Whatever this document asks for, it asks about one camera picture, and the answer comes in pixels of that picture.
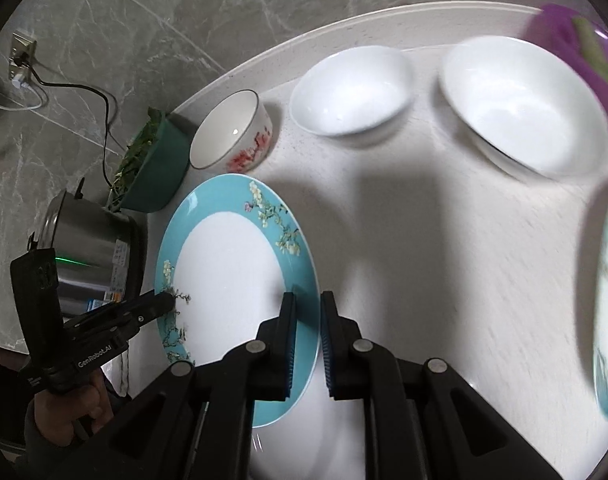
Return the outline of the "person's left hand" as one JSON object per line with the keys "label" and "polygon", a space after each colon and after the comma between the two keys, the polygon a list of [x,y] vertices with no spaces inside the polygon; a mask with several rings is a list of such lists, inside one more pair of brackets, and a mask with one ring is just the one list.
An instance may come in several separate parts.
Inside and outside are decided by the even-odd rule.
{"label": "person's left hand", "polygon": [[75,434],[74,422],[86,416],[91,419],[93,434],[113,418],[108,390],[100,368],[90,374],[90,383],[72,396],[54,396],[48,391],[42,391],[34,397],[36,426],[40,433],[55,445],[69,445]]}

